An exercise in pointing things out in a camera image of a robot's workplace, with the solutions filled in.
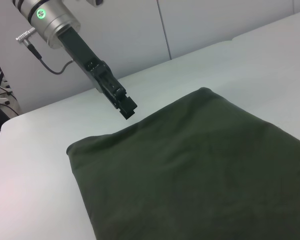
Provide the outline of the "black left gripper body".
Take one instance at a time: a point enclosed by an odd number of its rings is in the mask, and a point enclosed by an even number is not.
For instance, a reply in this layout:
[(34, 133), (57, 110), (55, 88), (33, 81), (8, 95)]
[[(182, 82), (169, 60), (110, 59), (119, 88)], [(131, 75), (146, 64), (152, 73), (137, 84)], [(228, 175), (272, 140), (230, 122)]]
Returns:
[(116, 109), (127, 110), (127, 92), (114, 77), (108, 65), (99, 59), (80, 35), (70, 27), (58, 35), (67, 53), (92, 79), (96, 88), (103, 93)]

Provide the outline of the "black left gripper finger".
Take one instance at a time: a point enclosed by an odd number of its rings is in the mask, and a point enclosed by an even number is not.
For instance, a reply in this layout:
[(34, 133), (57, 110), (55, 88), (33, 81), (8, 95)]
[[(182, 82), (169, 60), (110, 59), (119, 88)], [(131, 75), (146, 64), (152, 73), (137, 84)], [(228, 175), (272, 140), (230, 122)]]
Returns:
[(119, 88), (115, 93), (114, 93), (114, 96), (115, 96), (115, 100), (116, 101), (123, 101), (123, 100), (132, 100), (131, 97), (129, 96), (126, 96), (126, 92), (122, 89), (122, 88)]
[(126, 120), (135, 114), (136, 103), (132, 99), (115, 101), (114, 105)]

